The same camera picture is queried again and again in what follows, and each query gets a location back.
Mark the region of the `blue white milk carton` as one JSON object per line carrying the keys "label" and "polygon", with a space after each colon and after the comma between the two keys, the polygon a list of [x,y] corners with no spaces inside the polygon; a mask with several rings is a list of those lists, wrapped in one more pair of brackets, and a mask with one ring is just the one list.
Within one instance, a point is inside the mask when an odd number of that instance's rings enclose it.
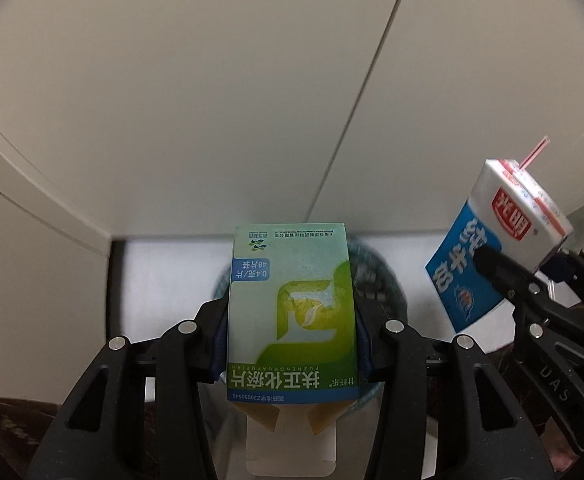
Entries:
{"label": "blue white milk carton", "polygon": [[483,246],[536,272],[573,232],[527,167],[546,148],[545,136],[523,162],[487,159],[426,273],[457,333],[497,307],[505,295],[478,272],[475,253]]}

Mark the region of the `green medicine box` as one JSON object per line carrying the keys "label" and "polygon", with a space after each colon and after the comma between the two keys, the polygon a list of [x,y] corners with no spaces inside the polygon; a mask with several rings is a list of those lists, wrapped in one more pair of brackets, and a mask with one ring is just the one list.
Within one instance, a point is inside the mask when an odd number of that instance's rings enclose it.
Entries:
{"label": "green medicine box", "polygon": [[359,396],[341,223],[245,224],[234,231],[226,385],[246,417],[250,474],[334,473],[335,422]]}

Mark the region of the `teal mesh trash basket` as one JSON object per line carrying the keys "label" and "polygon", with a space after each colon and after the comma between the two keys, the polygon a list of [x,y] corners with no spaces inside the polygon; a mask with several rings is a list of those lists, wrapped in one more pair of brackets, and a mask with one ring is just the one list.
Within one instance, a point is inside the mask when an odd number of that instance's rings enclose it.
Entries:
{"label": "teal mesh trash basket", "polygon": [[[408,322],[407,300],[393,269],[386,263],[385,258],[357,237],[349,236],[347,247],[354,291],[361,297],[379,301],[390,318],[396,318],[406,324]],[[228,292],[230,274],[231,266],[227,266],[215,283],[213,299],[222,298]],[[362,396],[345,411],[343,416],[353,414],[363,408],[380,390],[382,390],[380,382],[363,384],[360,388]]]}

